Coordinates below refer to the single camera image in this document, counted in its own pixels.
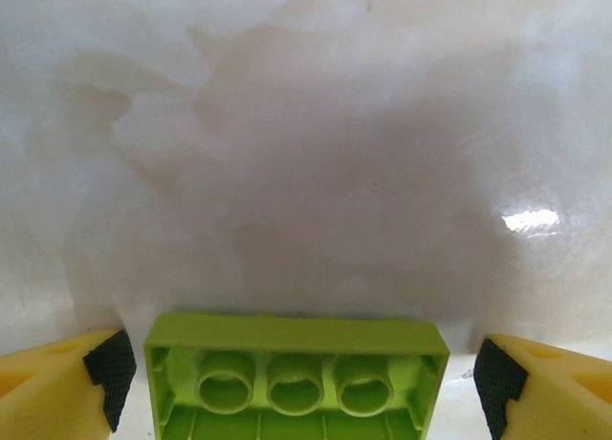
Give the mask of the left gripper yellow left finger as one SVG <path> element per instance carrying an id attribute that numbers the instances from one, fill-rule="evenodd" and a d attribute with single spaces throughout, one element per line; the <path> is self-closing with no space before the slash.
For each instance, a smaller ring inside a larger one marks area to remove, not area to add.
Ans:
<path id="1" fill-rule="evenodd" d="M 120 329 L 0 356 L 0 440 L 109 440 L 136 370 Z"/>

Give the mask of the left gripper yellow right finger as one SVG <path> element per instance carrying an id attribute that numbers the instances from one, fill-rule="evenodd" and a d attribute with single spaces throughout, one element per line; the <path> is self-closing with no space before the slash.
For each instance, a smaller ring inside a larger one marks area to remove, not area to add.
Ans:
<path id="1" fill-rule="evenodd" d="M 473 379 L 492 440 L 612 440 L 612 362 L 487 335 Z"/>

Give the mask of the lime green lego brick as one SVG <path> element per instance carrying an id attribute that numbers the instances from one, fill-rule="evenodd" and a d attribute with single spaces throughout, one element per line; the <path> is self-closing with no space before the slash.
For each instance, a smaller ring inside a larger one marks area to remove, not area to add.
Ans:
<path id="1" fill-rule="evenodd" d="M 431 323 L 167 313 L 144 343 L 156 440 L 426 440 Z"/>

